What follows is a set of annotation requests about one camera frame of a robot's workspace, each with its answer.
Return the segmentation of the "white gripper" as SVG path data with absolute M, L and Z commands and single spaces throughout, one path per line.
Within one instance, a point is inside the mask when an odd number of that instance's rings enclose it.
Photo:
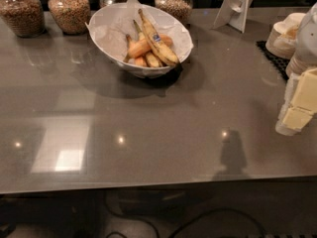
M 304 128 L 317 112 L 317 68 L 292 73 L 284 92 L 284 104 L 278 114 L 275 131 L 293 136 Z

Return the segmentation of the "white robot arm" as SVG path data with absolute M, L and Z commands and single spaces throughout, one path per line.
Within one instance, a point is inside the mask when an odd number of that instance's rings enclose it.
M 303 17 L 295 38 L 295 52 L 286 67 L 288 81 L 275 131 L 299 133 L 317 113 L 317 3 Z

